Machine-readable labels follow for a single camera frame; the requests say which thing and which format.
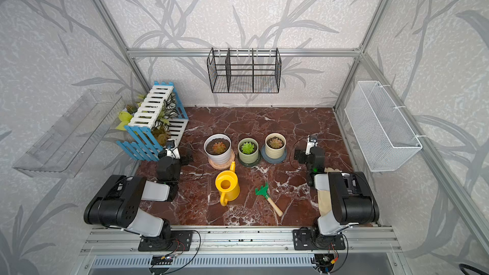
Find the yellow watering can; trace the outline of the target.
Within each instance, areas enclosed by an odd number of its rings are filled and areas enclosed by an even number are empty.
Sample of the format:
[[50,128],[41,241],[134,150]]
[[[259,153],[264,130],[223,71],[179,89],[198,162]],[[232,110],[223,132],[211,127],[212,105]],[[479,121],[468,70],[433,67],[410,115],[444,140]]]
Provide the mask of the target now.
[[215,186],[220,193],[220,204],[227,206],[230,201],[234,201],[240,194],[238,176],[236,175],[236,163],[232,162],[230,168],[218,174],[215,179]]

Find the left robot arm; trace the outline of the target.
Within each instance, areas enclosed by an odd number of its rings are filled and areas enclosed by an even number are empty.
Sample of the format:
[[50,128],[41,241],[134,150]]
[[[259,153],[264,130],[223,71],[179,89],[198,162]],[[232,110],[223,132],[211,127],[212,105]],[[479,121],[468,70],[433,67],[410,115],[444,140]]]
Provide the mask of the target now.
[[140,204],[173,201],[178,194],[181,169],[192,161],[191,152],[181,155],[177,148],[166,148],[158,154],[155,182],[144,176],[110,176],[87,205],[84,222],[139,235],[139,252],[189,251],[191,231],[172,231],[169,220],[143,211]]

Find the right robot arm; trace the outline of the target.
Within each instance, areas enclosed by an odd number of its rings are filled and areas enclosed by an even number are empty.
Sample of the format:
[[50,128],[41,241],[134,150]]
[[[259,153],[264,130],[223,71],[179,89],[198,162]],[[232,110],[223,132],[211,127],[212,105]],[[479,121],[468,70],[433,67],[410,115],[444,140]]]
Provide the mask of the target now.
[[295,250],[345,250],[343,231],[378,221],[379,208],[362,172],[327,172],[324,151],[312,146],[295,150],[294,159],[304,164],[308,185],[324,192],[331,208],[317,218],[311,227],[293,231]]

